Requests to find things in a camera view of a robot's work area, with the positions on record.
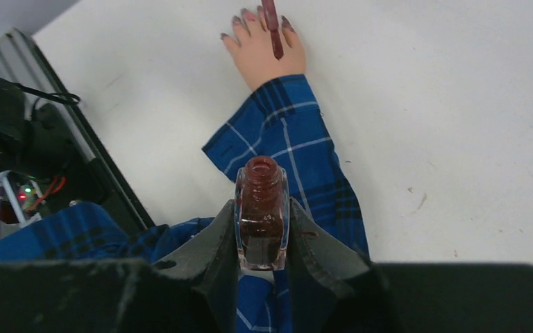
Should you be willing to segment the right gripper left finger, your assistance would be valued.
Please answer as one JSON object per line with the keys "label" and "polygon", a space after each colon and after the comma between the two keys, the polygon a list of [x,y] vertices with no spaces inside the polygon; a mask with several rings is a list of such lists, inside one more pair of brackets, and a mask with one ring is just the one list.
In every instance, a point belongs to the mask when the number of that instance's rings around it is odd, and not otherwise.
{"label": "right gripper left finger", "polygon": [[0,263],[0,332],[234,332],[238,258],[228,201],[169,255]]}

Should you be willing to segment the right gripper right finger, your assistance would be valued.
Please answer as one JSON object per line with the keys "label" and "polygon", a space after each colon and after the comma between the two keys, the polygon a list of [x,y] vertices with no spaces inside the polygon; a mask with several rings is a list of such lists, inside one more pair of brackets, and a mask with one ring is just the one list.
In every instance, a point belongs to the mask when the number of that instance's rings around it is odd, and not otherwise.
{"label": "right gripper right finger", "polygon": [[373,262],[289,206],[294,332],[533,332],[533,265]]}

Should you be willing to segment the red nail polish bottle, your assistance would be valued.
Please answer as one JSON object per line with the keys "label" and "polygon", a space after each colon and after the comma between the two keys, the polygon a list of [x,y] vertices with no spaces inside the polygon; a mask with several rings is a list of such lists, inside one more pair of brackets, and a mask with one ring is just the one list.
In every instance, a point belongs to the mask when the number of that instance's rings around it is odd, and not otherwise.
{"label": "red nail polish bottle", "polygon": [[239,266],[251,271],[285,268],[290,197],[287,172],[273,158],[256,156],[239,169],[234,227]]}

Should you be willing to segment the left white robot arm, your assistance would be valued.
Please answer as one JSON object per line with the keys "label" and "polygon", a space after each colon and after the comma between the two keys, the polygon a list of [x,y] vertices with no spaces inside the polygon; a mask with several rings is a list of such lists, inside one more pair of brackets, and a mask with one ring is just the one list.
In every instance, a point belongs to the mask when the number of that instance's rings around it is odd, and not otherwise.
{"label": "left white robot arm", "polygon": [[0,78],[0,185],[20,225],[108,196],[58,107],[79,101]]}

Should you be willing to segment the mannequin hand with painted nails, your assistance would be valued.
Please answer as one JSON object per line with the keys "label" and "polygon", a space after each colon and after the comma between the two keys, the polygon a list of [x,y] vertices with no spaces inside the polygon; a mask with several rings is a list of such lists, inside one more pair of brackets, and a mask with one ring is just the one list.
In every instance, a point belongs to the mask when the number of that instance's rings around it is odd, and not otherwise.
{"label": "mannequin hand with painted nails", "polygon": [[280,34],[283,56],[274,56],[271,35],[267,30],[264,9],[241,9],[232,18],[233,35],[222,33],[221,40],[238,72],[251,91],[263,84],[288,75],[304,74],[307,69],[305,49],[291,22],[281,16]]}

